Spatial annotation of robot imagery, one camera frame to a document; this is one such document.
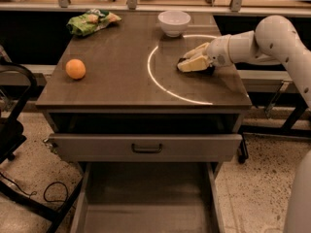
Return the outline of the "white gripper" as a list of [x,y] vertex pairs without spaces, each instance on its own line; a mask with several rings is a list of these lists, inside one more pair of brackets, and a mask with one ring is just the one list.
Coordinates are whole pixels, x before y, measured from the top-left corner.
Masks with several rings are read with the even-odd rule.
[[177,69],[183,73],[206,70],[212,63],[215,67],[225,67],[232,64],[229,56],[230,35],[206,42],[188,52],[179,59]]

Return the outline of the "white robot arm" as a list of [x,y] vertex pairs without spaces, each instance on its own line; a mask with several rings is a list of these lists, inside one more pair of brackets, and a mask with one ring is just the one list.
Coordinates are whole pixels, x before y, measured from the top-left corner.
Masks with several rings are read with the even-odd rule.
[[[282,64],[311,107],[311,51],[285,17],[266,17],[253,31],[224,35],[190,50],[179,60],[177,68],[181,72],[196,72],[242,62]],[[284,233],[311,233],[311,151],[295,172]]]

